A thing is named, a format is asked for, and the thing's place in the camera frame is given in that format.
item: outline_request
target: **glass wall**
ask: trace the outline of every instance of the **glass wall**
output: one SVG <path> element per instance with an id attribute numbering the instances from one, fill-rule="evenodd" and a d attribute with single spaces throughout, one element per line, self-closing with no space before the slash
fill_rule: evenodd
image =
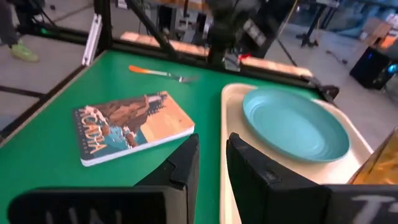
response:
<path id="1" fill-rule="evenodd" d="M 290 22 L 309 26 L 319 9 L 318 4 L 299 4 Z M 320 18 L 320 28 L 347 37 L 357 38 L 368 18 L 382 20 L 398 10 L 398 0 L 342 0 L 337 9 L 326 9 Z"/>

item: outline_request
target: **book cover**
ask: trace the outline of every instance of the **book cover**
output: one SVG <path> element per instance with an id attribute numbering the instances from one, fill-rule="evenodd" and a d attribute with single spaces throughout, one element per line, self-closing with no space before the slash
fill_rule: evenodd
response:
<path id="1" fill-rule="evenodd" d="M 85 166 L 181 138 L 194 127 L 166 91 L 84 106 L 73 117 Z"/>

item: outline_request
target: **green sneaker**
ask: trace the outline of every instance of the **green sneaker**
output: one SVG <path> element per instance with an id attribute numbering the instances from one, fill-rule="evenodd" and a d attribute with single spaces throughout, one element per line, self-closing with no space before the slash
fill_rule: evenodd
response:
<path id="1" fill-rule="evenodd" d="M 24 60 L 25 62 L 36 63 L 39 61 L 39 56 L 37 56 L 31 50 L 25 47 L 22 41 L 19 41 L 18 44 L 14 44 L 11 46 L 11 54 L 15 58 Z"/>

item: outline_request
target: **green table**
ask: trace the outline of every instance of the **green table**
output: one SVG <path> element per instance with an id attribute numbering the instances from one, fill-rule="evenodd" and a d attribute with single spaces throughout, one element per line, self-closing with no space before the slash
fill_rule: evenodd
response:
<path id="1" fill-rule="evenodd" d="M 198 75 L 183 84 L 132 73 L 130 64 L 178 75 Z M 218 223 L 221 91 L 229 83 L 273 86 L 308 98 L 315 92 L 120 52 L 105 52 L 41 113 L 0 149 L 0 223 L 17 195 L 37 187 L 133 186 L 155 169 L 183 139 L 93 167 L 80 162 L 72 109 L 87 104 L 166 90 L 196 123 L 200 178 L 195 223 Z"/>

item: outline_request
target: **floor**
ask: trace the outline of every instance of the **floor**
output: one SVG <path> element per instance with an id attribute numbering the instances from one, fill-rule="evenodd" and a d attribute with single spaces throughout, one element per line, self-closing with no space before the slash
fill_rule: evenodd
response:
<path id="1" fill-rule="evenodd" d="M 47 0 L 45 11 L 59 26 L 89 30 L 93 17 L 91 2 Z M 51 4 L 57 7 L 55 11 L 49 9 Z M 138 18 L 124 9 L 113 7 L 112 20 L 115 37 L 127 30 L 137 32 L 140 27 Z M 319 32 L 319 47 L 300 48 L 300 40 L 295 35 L 305 29 L 288 25 L 280 39 L 299 66 L 308 67 L 324 85 L 340 87 L 336 104 L 349 116 L 369 145 L 373 149 L 377 148 L 392 129 L 398 126 L 398 106 L 383 92 L 364 89 L 349 76 L 353 60 L 348 60 L 348 65 L 343 65 L 326 54 L 326 49 L 333 50 L 338 58 L 347 59 L 354 52 L 358 58 L 364 46 L 356 40 L 331 32 Z M 32 36 L 23 36 L 22 40 L 40 55 L 40 63 L 20 62 L 10 56 L 6 46 L 0 47 L 0 86 L 47 93 L 81 62 L 83 46 Z M 291 64 L 277 42 L 273 43 L 266 59 Z M 31 96 L 0 91 L 0 105 L 6 105 L 0 107 L 0 130 L 37 100 Z"/>

